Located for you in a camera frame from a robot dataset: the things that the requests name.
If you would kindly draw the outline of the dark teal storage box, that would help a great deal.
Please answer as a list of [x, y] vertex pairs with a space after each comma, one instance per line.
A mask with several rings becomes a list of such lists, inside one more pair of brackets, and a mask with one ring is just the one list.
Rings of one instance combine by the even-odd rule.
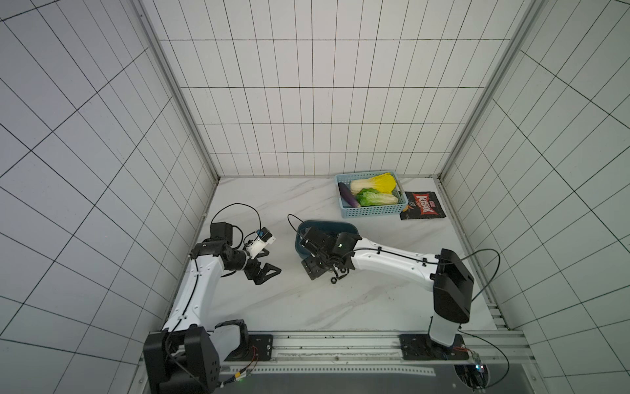
[[335, 236], [338, 233], [347, 232], [358, 234], [359, 231], [352, 223], [335, 222], [327, 220], [306, 220], [298, 226], [298, 233], [295, 236], [295, 250], [301, 259], [306, 259], [310, 253], [300, 244], [301, 239], [308, 229], [316, 228], [328, 235]]

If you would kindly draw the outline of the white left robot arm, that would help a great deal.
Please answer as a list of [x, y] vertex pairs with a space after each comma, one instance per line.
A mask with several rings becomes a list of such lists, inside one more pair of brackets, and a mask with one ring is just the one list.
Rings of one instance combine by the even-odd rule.
[[209, 238], [196, 244], [176, 299], [163, 327], [149, 333], [143, 348], [152, 393], [212, 393], [241, 381], [259, 361], [268, 360], [272, 338], [249, 336], [242, 319], [206, 328], [209, 308], [221, 279], [243, 272], [255, 285], [281, 270], [261, 264], [275, 238], [260, 228], [254, 239], [239, 248], [233, 244], [234, 227], [219, 222], [210, 226]]

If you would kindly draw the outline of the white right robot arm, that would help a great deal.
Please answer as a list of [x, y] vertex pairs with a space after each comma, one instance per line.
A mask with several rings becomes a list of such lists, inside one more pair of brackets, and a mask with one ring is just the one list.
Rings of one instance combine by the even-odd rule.
[[313, 280], [331, 272], [335, 284], [350, 271], [363, 270], [402, 278], [431, 292], [434, 315], [428, 337], [432, 345], [454, 346], [460, 327], [470, 320], [474, 278], [454, 251], [419, 254], [383, 246], [359, 234], [333, 236], [314, 227], [298, 237], [309, 253], [302, 265]]

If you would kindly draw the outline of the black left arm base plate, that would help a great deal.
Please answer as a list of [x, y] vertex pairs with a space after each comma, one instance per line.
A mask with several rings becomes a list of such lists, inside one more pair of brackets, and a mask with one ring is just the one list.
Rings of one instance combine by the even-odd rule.
[[270, 361], [272, 359], [274, 336], [249, 334], [246, 340], [229, 354], [226, 361]]

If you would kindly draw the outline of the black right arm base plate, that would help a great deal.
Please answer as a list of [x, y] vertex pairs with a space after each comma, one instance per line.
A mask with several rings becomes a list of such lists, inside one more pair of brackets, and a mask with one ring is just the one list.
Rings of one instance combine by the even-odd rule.
[[454, 338], [454, 346], [447, 347], [431, 340], [427, 334], [400, 334], [400, 349], [405, 361], [468, 361], [460, 334]]

